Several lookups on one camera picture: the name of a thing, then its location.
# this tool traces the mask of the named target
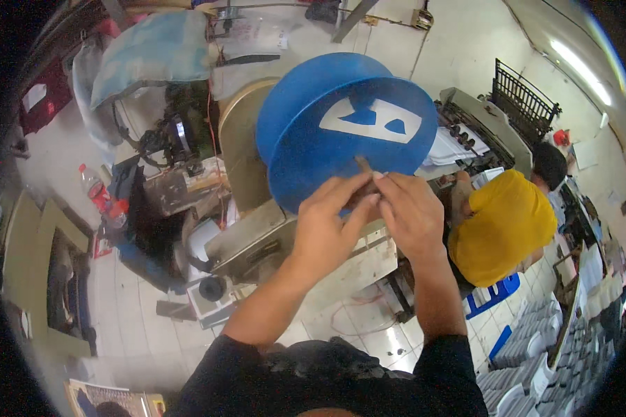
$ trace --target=fluorescent light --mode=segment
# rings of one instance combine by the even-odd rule
[[[552,48],[554,48],[554,50],[558,52],[559,55],[582,76],[582,78],[584,78],[587,84],[589,84],[589,87],[592,88],[593,92],[596,93],[596,96],[598,96],[605,105],[612,104],[612,100],[610,100],[607,90],[605,90],[601,81],[593,74],[587,64],[585,64],[577,55],[575,55],[574,52],[568,49],[568,47],[563,45],[561,42],[554,40],[551,41],[551,45]]]

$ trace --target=blue chair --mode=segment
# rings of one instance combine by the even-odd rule
[[[495,294],[494,288],[489,287],[489,295],[491,296],[491,299],[480,307],[476,307],[475,300],[473,299],[472,294],[469,294],[466,297],[466,300],[468,300],[468,306],[471,308],[471,312],[466,315],[466,320],[475,317],[484,311],[489,310],[494,305],[499,304],[510,295],[514,294],[519,288],[519,274],[514,273],[502,279],[501,281],[498,281],[496,283],[496,287],[499,289],[499,293]]]

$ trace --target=hand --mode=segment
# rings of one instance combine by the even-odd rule
[[[392,172],[374,173],[374,182],[384,196],[378,204],[380,214],[410,263],[416,266],[433,257],[447,261],[443,206],[426,180]]]
[[[332,177],[299,205],[297,232],[290,256],[314,279],[320,280],[348,259],[380,194],[364,197],[345,223],[338,216],[352,194],[371,179],[370,173],[352,178]]]

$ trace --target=metal railing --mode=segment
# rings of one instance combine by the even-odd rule
[[[561,112],[542,91],[496,58],[491,102],[508,116],[510,125],[528,146],[540,142]]]

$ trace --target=small tool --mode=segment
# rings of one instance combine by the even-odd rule
[[[371,165],[368,165],[368,161],[365,157],[358,155],[354,157],[354,160],[355,162],[357,162],[357,165],[359,166],[361,172],[373,172]],[[365,196],[368,196],[369,194],[379,193],[380,190],[378,189],[378,187],[376,187],[376,184],[373,181],[369,181],[357,191],[355,191],[354,194],[352,194],[351,198],[348,200],[348,203],[346,203],[343,208],[346,210],[353,210]]]

